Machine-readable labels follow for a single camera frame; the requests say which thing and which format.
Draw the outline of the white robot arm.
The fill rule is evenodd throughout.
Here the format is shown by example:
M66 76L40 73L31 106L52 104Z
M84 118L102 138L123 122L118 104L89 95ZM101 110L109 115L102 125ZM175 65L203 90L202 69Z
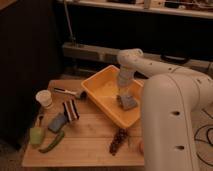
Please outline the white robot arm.
M144 57L142 50L118 52L121 92L134 74L147 77L141 93L145 171L199 171L191 113L213 103L213 78Z

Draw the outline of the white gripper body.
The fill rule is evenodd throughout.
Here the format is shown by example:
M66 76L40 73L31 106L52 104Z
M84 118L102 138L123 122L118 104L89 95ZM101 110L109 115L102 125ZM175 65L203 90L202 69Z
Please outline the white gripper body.
M122 96L128 93L129 87L133 82L134 73L130 71L119 71L117 76L118 95Z

